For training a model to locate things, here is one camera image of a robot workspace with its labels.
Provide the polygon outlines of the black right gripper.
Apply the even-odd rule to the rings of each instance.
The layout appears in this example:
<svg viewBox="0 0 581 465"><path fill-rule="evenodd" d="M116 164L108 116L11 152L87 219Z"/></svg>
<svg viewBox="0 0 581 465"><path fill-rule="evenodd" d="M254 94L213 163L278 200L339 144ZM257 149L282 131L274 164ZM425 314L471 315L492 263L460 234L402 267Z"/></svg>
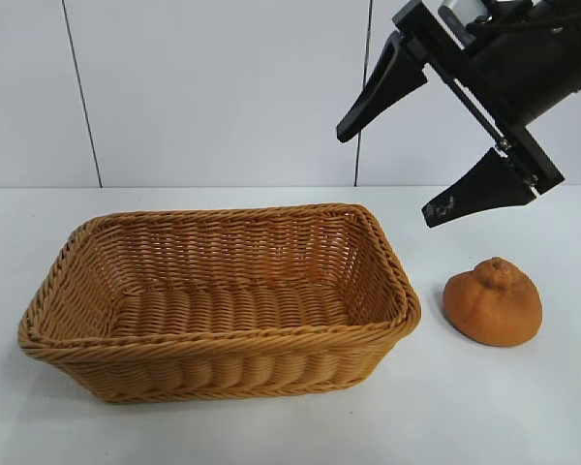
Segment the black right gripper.
<svg viewBox="0 0 581 465"><path fill-rule="evenodd" d="M347 142L427 82L430 66L495 142L457 182L422 208L426 225L526 205L564 180L527 127L581 89L581 1L486 1L454 42L420 1L392 19L396 31L336 126Z"/></svg>

